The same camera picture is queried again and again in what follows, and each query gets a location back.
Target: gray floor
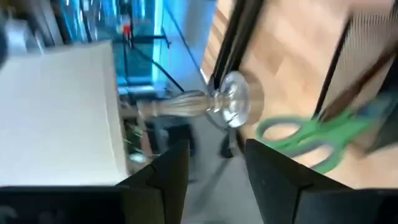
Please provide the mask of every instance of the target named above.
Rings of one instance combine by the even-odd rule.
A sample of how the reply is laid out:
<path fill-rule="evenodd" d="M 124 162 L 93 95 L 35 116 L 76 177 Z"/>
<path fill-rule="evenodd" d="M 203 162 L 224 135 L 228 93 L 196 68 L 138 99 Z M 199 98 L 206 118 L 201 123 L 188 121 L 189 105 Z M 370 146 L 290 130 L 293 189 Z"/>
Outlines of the gray floor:
<path fill-rule="evenodd" d="M 161 62 L 184 89 L 204 90 L 203 77 L 192 62 L 168 12 L 177 21 L 193 57 L 200 64 L 215 2 L 166 0 L 166 7 L 169 10 L 164 13 L 164 29 L 172 44 L 170 50 L 162 46 Z M 213 117 L 222 124 L 220 117 L 214 114 Z M 223 164 L 218 151 L 225 135 L 204 117 L 192 119 L 192 124 L 199 144 L 199 181 L 189 185 L 183 223 L 262 223 L 242 157 L 231 159 L 216 185 L 208 186 Z"/>

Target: scissor blade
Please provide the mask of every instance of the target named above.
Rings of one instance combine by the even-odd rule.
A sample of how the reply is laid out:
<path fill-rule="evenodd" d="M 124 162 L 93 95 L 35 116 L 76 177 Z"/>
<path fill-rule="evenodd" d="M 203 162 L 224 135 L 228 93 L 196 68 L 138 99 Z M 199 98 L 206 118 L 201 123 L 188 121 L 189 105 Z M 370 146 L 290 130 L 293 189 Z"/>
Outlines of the scissor blade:
<path fill-rule="evenodd" d="M 352 85 L 348 86 L 337 98 L 335 98 L 322 112 L 320 115 L 320 121 L 326 122 L 334 117 L 338 116 L 342 111 L 344 111 L 358 96 L 364 86 L 368 84 L 377 74 L 380 69 L 382 69 L 390 59 L 395 56 L 398 51 L 398 41 L 389 45 L 380 54 L 376 63 L 370 66 L 363 75 L 360 76 Z"/>

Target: wooden surface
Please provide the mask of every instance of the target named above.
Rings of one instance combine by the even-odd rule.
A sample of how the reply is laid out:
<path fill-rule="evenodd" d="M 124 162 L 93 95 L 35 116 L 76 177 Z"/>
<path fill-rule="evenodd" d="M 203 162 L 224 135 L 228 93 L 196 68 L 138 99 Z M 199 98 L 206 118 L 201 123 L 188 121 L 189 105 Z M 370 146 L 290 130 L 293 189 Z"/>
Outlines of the wooden surface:
<path fill-rule="evenodd" d="M 264 89 L 262 118 L 282 114 L 311 116 L 349 9 L 389 8 L 391 0 L 273 0 L 262 10 L 241 70 L 249 70 Z M 202 69 L 210 75 L 233 10 L 232 0 L 218 2 Z M 256 125 L 241 129 L 254 137 Z M 285 131 L 276 131 L 275 136 Z M 389 146 L 363 158 L 348 146 L 343 162 L 327 176 L 354 188 L 398 187 L 398 150 Z M 296 158 L 318 162 L 324 151 Z"/>

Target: wooden floor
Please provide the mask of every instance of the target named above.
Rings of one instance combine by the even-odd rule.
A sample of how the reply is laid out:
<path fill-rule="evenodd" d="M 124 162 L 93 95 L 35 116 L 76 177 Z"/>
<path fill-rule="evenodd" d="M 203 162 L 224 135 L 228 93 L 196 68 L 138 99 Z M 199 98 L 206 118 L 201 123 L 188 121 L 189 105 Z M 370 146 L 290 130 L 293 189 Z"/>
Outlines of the wooden floor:
<path fill-rule="evenodd" d="M 264 89 L 262 119 L 282 114 L 311 116 L 349 9 L 389 8 L 392 0 L 273 0 L 268 1 L 252 37 L 241 70 L 256 74 Z M 202 69 L 211 74 L 233 9 L 220 0 L 211 28 Z M 256 125 L 245 126 L 246 138 Z M 348 146 L 344 161 L 326 175 L 354 188 L 398 187 L 398 149 L 359 157 Z M 314 153 L 297 160 L 313 164 L 325 156 Z"/>

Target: scissors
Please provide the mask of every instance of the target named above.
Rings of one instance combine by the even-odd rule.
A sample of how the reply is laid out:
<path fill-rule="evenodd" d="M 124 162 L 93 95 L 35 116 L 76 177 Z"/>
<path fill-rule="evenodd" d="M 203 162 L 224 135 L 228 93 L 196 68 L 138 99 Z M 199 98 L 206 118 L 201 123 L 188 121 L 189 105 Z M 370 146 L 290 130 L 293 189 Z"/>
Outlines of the scissors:
<path fill-rule="evenodd" d="M 256 129 L 256 140 L 288 157 L 308 153 L 320 146 L 329 146 L 330 155 L 311 168 L 321 174 L 331 171 L 342 161 L 347 144 L 379 118 L 385 116 L 387 110 L 391 108 L 393 99 L 388 95 L 378 96 L 357 110 L 350 110 L 347 107 L 377 72 L 390 61 L 397 49 L 398 42 L 386 48 L 376 63 L 335 98 L 320 116 L 313 119 L 301 116 L 266 119 L 259 123 Z M 271 140 L 263 137 L 269 128 L 279 124 L 296 124 L 299 129 L 284 139 Z"/>

